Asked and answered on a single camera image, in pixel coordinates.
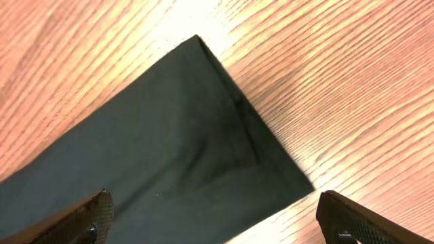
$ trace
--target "cloth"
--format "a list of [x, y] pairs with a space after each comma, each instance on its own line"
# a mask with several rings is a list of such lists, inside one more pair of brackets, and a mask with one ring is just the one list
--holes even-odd
[[198, 36], [0, 185], [0, 238], [102, 188], [107, 243], [223, 243], [313, 190]]

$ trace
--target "wooden surface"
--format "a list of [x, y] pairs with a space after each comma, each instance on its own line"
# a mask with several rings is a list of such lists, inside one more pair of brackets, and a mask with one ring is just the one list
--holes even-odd
[[0, 1], [0, 180], [194, 34], [318, 190], [232, 240], [324, 243], [334, 189], [434, 240], [433, 1]]

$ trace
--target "tabletop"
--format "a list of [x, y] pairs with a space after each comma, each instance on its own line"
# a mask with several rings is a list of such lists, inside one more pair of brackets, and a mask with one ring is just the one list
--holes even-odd
[[0, 0], [0, 180], [195, 34], [316, 188], [230, 243], [324, 243], [329, 189], [434, 241], [428, 0]]

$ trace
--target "cloth fold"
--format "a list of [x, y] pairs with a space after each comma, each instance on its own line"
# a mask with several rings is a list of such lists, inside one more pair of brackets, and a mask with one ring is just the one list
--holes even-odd
[[107, 243], [223, 243], [313, 190], [198, 36], [1, 183], [0, 238], [102, 188]]

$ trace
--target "dark green cloth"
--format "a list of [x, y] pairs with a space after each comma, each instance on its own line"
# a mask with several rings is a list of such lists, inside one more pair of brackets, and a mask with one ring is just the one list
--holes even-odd
[[197, 36], [0, 185], [0, 237], [102, 188], [108, 243], [223, 243], [313, 190]]

